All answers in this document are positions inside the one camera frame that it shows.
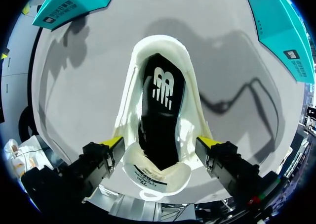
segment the teal shoe box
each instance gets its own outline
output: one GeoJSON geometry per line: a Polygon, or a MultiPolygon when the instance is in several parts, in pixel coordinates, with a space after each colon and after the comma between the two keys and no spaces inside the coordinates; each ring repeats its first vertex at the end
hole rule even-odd
{"type": "Polygon", "coordinates": [[[76,16],[107,7],[111,0],[45,0],[33,25],[55,29],[76,16]]]}
{"type": "Polygon", "coordinates": [[[287,0],[248,0],[259,41],[287,67],[296,81],[315,83],[311,47],[303,24],[287,0]]]}

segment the shoe insole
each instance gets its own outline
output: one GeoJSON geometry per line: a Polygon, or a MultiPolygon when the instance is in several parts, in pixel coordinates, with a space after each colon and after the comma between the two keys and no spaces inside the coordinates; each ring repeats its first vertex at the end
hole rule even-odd
{"type": "Polygon", "coordinates": [[[145,155],[161,171],[179,161],[175,128],[184,88],[184,77],[175,65],[158,53],[148,59],[138,136],[145,155]]]}

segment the white surface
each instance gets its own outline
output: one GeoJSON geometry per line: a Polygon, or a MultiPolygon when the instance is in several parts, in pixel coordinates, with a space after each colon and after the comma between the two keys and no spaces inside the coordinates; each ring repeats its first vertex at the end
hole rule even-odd
{"type": "MultiPolygon", "coordinates": [[[[261,175],[275,171],[294,138],[304,84],[258,42],[247,0],[112,0],[107,9],[54,32],[43,30],[32,96],[45,142],[73,162],[90,141],[111,138],[132,49],[155,34],[173,36],[189,51],[214,138],[236,144],[244,159],[261,165],[261,175]],[[214,106],[233,100],[242,88],[225,113],[214,106]]],[[[102,185],[140,198],[140,188],[121,168],[102,185]]],[[[161,202],[226,197],[221,184],[199,168],[186,189],[161,202]]]]}

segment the cable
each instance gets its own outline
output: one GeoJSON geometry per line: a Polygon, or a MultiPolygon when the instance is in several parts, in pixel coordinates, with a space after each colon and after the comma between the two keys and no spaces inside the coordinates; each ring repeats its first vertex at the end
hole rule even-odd
{"type": "Polygon", "coordinates": [[[21,153],[20,155],[17,155],[16,157],[19,157],[19,156],[24,156],[24,155],[25,155],[25,154],[27,154],[27,153],[37,152],[37,151],[41,151],[41,150],[43,150],[43,148],[38,149],[38,150],[35,150],[35,151],[27,151],[27,152],[21,153]]]}
{"type": "Polygon", "coordinates": [[[166,214],[166,215],[164,215],[164,216],[162,216],[162,217],[165,217],[165,216],[168,216],[168,215],[174,214],[174,213],[176,213],[176,214],[174,214],[174,215],[171,216],[171,217],[167,217],[167,218],[161,219],[160,221],[164,221],[164,220],[167,220],[167,219],[169,219],[169,218],[173,218],[173,217],[177,216],[177,215],[179,214],[179,212],[181,212],[181,210],[175,211],[175,212],[173,212],[173,213],[168,213],[168,214],[166,214]]]}
{"type": "Polygon", "coordinates": [[[173,216],[171,216],[171,217],[168,217],[168,218],[165,218],[165,219],[161,219],[160,221],[162,222],[162,221],[167,220],[167,219],[169,219],[169,218],[173,218],[173,217],[175,217],[176,215],[178,215],[178,213],[175,214],[175,215],[173,215],[173,216]]]}
{"type": "Polygon", "coordinates": [[[183,214],[183,212],[185,211],[187,207],[188,205],[181,212],[178,213],[178,216],[176,216],[176,218],[173,221],[176,221],[183,214]]]}
{"type": "Polygon", "coordinates": [[[161,217],[163,218],[163,217],[168,216],[168,215],[170,215],[170,214],[178,213],[178,212],[180,212],[180,211],[181,211],[181,210],[177,210],[177,211],[175,211],[175,212],[173,212],[173,213],[167,213],[167,214],[165,214],[165,215],[162,215],[161,217]]]}

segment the white shoe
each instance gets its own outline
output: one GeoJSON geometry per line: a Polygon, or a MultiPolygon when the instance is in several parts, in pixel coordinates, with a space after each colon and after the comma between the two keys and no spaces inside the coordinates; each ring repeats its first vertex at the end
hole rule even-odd
{"type": "Polygon", "coordinates": [[[149,36],[134,47],[115,136],[125,140],[126,174],[156,196],[179,193],[203,165],[196,138],[212,136],[189,53],[175,38],[149,36]]]}

